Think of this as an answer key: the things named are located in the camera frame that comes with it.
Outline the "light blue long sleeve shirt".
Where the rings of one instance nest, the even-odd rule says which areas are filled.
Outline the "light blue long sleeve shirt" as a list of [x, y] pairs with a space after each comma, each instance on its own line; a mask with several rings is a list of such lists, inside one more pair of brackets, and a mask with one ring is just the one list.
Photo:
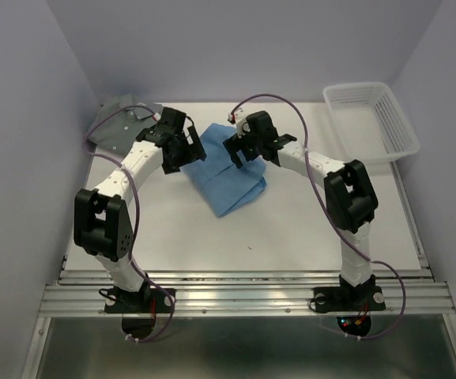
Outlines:
[[219, 218], [255, 201], [266, 189], [262, 159], [243, 161], [241, 168], [231, 161], [223, 142], [234, 133], [231, 126], [211, 124], [200, 136], [206, 159], [181, 168]]

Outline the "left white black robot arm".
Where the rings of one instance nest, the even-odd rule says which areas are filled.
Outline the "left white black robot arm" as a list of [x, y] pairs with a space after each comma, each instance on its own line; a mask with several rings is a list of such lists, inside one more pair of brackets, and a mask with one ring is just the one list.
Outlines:
[[140, 217], [130, 216], [129, 203], [140, 203], [138, 190], [154, 171], [175, 173], [205, 158], [194, 126], [158, 122], [142, 130], [124, 159], [101, 183], [78, 191], [73, 241], [95, 257], [112, 278], [114, 287], [103, 293], [108, 311], [142, 311], [152, 298], [150, 279], [132, 258]]

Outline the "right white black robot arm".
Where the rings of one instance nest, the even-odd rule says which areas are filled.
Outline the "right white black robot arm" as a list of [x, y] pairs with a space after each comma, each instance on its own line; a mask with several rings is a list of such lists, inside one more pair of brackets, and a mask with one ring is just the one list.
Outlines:
[[368, 235], [379, 206], [365, 166], [359, 160], [344, 163], [310, 152], [285, 134], [264, 139], [234, 134], [223, 142], [232, 162], [241, 168], [258, 157], [309, 178], [319, 205], [341, 240], [339, 284], [316, 287], [310, 308], [317, 313], [357, 311], [377, 292], [371, 268]]

